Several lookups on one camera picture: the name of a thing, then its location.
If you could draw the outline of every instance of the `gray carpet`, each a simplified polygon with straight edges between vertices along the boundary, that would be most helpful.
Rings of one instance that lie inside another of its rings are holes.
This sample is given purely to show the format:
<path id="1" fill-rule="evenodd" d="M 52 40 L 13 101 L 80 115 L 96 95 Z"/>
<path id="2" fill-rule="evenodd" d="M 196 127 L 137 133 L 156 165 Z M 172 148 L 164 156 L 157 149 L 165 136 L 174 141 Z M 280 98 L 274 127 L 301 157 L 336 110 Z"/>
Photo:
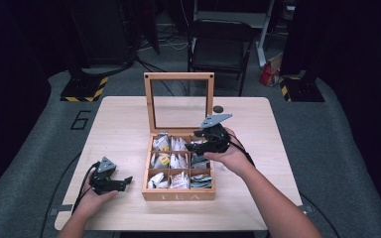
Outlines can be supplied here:
<path id="1" fill-rule="evenodd" d="M 284 43 L 285 39 L 275 37 L 267 58 L 280 52 Z M 166 71 L 186 71 L 186 50 L 175 50 L 169 43 L 161 44 L 166 46 L 161 46 L 159 56 L 147 49 L 140 51 L 139 57 Z M 108 69 L 113 68 L 94 68 L 92 72 Z M 135 62 L 127 70 L 110 76 L 102 97 L 145 95 L 145 71 Z M 278 85 L 265 87 L 259 83 L 260 71 L 253 51 L 243 96 L 270 100 L 300 191 L 319 207 L 341 237 L 381 237 L 381 200 L 332 90 L 318 79 L 317 86 L 325 103 L 286 102 Z M 96 102 L 61 102 L 60 94 L 68 80 L 67 72 L 49 79 L 52 95 L 48 105 L 0 179 L 0 237 L 40 236 L 58 180 L 85 143 L 101 99 Z M 237 95 L 237 92 L 216 90 L 215 94 Z M 81 114 L 89 121 L 84 130 L 70 130 L 80 110 L 90 111 Z M 75 164 L 67 170 L 58 187 L 53 207 L 62 203 Z M 324 237 L 335 237 L 317 210 L 309 213 L 309 218 Z M 44 237 L 58 234 L 54 228 L 55 219 L 55 216 L 48 216 Z M 255 234 L 264 237 L 266 232 Z M 87 231 L 85 237 L 113 237 L 113 232 Z"/>

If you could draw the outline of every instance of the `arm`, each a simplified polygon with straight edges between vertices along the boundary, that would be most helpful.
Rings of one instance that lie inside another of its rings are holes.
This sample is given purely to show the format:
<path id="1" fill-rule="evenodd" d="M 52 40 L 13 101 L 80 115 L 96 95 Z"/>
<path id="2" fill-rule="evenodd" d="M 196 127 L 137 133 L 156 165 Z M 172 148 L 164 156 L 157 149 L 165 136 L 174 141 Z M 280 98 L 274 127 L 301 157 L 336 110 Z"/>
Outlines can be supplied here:
<path id="1" fill-rule="evenodd" d="M 88 220 L 103 206 L 104 203 L 113 199 L 118 193 L 117 190 L 110 191 L 108 193 L 98 195 L 94 190 L 90 189 L 89 180 L 92 172 L 89 173 L 85 182 L 83 192 L 85 194 L 82 197 L 76 211 L 64 225 L 63 229 L 59 233 L 59 238 L 75 238 L 83 237 L 85 225 Z"/>
<path id="2" fill-rule="evenodd" d="M 237 145 L 233 131 L 231 141 Z M 314 224 L 288 198 L 277 190 L 234 146 L 224 153 L 205 153 L 213 161 L 222 162 L 246 183 L 272 237 L 321 237 Z"/>

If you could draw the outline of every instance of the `wooden table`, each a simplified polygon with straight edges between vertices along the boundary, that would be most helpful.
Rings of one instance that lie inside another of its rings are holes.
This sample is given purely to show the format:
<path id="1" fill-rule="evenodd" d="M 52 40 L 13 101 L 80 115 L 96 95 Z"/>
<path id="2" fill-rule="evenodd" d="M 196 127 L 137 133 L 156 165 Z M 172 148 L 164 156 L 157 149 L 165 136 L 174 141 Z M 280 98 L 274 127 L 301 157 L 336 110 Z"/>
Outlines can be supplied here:
<path id="1" fill-rule="evenodd" d="M 302 205 L 269 101 L 262 97 L 214 97 L 233 117 L 231 128 L 265 177 L 295 205 Z M 141 193 L 150 129 L 145 96 L 105 97 L 95 117 L 63 204 L 74 204 L 87 169 L 102 157 L 117 165 L 112 179 L 133 181 L 105 204 L 86 229 L 111 231 L 252 231 L 267 227 L 244 182 L 215 163 L 213 201 L 145 201 Z M 70 211 L 59 213 L 62 229 Z"/>

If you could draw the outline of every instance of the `right hand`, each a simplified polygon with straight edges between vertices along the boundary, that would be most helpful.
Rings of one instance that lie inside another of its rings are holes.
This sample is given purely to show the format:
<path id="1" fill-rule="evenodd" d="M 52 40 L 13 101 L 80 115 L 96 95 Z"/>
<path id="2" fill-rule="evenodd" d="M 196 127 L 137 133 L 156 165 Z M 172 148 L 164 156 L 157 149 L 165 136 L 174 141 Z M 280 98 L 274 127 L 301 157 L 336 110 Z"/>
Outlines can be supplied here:
<path id="1" fill-rule="evenodd" d="M 231 142 L 244 148 L 235 138 L 235 134 L 229 128 L 224 128 L 228 134 L 230 134 Z M 247 170 L 247 166 L 254 168 L 250 162 L 247 160 L 246 156 L 235 146 L 230 145 L 224 153 L 212 153 L 205 152 L 203 154 L 209 160 L 222 162 L 229 170 L 237 174 L 238 176 L 242 176 L 243 173 Z"/>

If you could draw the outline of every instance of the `wooden lid frame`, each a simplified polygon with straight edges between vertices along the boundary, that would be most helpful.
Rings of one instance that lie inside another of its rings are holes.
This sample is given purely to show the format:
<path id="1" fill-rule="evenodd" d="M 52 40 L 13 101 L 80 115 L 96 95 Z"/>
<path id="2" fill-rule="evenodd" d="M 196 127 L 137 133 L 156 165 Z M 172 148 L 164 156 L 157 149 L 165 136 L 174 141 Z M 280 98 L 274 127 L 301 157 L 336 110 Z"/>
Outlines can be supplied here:
<path id="1" fill-rule="evenodd" d="M 204 117 L 212 114 L 212 99 L 214 88 L 214 73 L 213 72 L 145 72 L 145 92 L 147 96 L 148 118 L 150 122 L 151 133 L 159 133 L 168 131 L 169 133 L 182 133 L 192 131 L 197 127 L 160 127 L 156 122 L 156 109 L 154 100 L 153 83 L 156 80 L 205 80 L 206 81 L 206 94 L 205 94 L 205 112 Z"/>

